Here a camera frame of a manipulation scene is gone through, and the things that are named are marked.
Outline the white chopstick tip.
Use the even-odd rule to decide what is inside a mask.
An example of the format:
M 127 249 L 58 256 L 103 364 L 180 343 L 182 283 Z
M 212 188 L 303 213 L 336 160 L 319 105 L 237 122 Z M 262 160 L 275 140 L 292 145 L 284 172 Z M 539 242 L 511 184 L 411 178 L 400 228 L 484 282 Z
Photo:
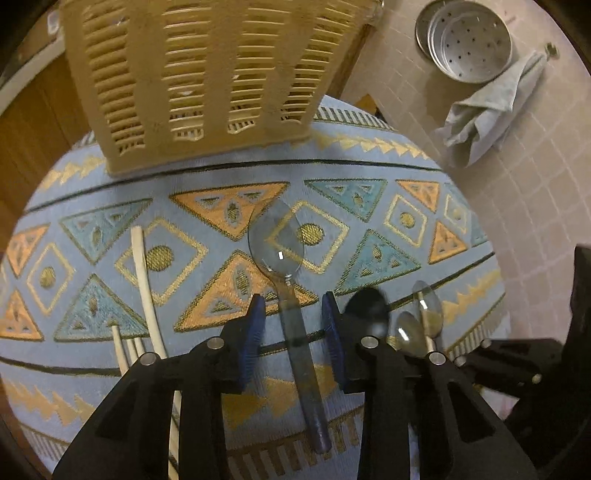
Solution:
M 126 343 L 127 352 L 129 355 L 129 364 L 132 365 L 138 359 L 138 354 L 137 354 L 137 351 L 135 348 L 135 344 L 132 339 L 126 339 L 125 343 Z

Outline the clear spoon with handle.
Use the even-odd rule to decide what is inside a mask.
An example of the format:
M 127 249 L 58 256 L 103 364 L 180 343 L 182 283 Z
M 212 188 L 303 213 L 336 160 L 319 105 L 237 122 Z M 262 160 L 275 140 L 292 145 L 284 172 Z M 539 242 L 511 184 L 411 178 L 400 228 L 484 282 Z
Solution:
M 429 350 L 442 351 L 444 314 L 439 297 L 428 283 L 419 280 L 413 287 L 413 298 Z

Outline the beige plastic utensil basket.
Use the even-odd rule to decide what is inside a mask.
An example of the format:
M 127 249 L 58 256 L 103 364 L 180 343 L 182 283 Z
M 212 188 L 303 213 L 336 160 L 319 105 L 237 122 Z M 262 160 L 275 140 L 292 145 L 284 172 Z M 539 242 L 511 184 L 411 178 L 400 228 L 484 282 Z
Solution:
M 66 57 L 113 175 L 300 140 L 372 1 L 64 1 Z

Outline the white chopstick end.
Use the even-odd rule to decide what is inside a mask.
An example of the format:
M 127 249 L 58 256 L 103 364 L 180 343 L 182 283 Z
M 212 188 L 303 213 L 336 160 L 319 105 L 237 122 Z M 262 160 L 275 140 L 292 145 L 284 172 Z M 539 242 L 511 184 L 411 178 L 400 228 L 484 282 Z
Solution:
M 133 339 L 134 347 L 137 353 L 137 357 L 141 357 L 145 353 L 145 349 L 142 343 L 142 339 L 140 337 L 135 337 Z

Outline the grey dish cloth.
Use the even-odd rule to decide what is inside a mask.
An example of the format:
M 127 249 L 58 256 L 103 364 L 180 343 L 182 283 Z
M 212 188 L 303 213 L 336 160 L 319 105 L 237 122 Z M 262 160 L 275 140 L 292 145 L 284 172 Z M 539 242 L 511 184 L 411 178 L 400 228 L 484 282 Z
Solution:
M 444 125 L 436 130 L 453 168 L 467 168 L 491 148 L 499 148 L 548 64 L 541 51 L 519 59 L 503 74 L 471 97 L 454 103 Z

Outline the clear blue plastic ladle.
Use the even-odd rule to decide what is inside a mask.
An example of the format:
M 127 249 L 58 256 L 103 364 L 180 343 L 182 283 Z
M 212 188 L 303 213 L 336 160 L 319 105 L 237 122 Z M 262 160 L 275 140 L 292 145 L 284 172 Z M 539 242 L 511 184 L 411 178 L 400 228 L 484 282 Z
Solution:
M 279 199 L 267 200 L 256 205 L 250 215 L 247 241 L 253 262 L 276 291 L 283 337 L 308 440 L 312 450 L 322 455 L 332 449 L 332 441 L 297 299 L 296 277 L 304 260 L 304 242 L 298 229 L 300 223 L 290 206 Z

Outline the blue patterned woven mat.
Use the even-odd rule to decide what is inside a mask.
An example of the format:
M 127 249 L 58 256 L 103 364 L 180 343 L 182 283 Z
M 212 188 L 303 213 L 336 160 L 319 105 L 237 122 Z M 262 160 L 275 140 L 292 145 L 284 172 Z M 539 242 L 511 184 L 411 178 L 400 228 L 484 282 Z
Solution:
M 256 205 L 294 210 L 304 242 L 295 277 L 332 450 L 308 445 L 273 284 L 249 254 Z M 379 288 L 394 315 L 415 312 L 415 282 L 444 313 L 451 356 L 507 335 L 493 246 L 460 189 L 393 127 L 325 99 L 304 141 L 236 150 L 124 176 L 108 173 L 92 135 L 47 173 L 1 263 L 1 417 L 49 474 L 120 378 L 111 326 L 152 346 L 130 231 L 143 231 L 148 280 L 166 352 L 179 355 L 266 299 L 252 382 L 223 400 L 235 479 L 353 479 L 363 397 L 339 391 L 321 327 L 322 294 L 339 305 Z

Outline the perforated metal steamer tray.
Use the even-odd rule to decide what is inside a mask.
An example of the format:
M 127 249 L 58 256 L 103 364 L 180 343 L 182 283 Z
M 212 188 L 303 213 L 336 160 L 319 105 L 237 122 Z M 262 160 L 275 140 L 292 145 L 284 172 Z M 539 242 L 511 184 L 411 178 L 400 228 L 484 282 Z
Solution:
M 449 78 L 484 84 L 512 63 L 513 40 L 504 20 L 474 1 L 433 1 L 416 21 L 420 50 Z

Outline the short white chopstick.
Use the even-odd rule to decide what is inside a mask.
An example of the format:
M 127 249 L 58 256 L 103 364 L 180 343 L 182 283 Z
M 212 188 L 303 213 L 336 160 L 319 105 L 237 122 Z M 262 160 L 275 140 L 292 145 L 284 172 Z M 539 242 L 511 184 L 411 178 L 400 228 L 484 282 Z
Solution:
M 111 326 L 111 333 L 114 344 L 114 352 L 117 360 L 118 368 L 121 375 L 124 375 L 128 371 L 127 357 L 125 355 L 122 339 L 120 336 L 119 327 L 117 325 Z

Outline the clear small spoon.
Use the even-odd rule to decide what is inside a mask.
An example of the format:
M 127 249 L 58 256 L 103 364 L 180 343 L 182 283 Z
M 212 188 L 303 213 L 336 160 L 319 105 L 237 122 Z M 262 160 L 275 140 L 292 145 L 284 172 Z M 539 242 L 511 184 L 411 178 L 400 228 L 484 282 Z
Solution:
M 428 353 L 423 325 L 408 311 L 402 312 L 397 318 L 394 343 L 398 350 L 414 357 L 423 358 Z

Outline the long white chopstick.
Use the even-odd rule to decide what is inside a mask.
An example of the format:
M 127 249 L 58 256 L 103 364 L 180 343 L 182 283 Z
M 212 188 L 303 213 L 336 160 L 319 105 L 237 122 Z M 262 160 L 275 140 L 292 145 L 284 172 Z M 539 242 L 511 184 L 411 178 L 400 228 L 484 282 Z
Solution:
M 145 244 L 142 228 L 140 226 L 133 226 L 131 228 L 130 235 L 135 275 L 137 279 L 142 309 L 147 324 L 149 338 L 153 347 L 153 351 L 161 359 L 166 359 L 168 355 L 166 353 L 166 349 L 162 341 L 148 280 Z M 168 449 L 172 459 L 168 460 L 169 479 L 178 479 L 177 468 L 173 465 L 173 460 L 176 460 L 178 457 L 178 438 L 179 434 L 176 422 L 173 418 L 170 418 Z

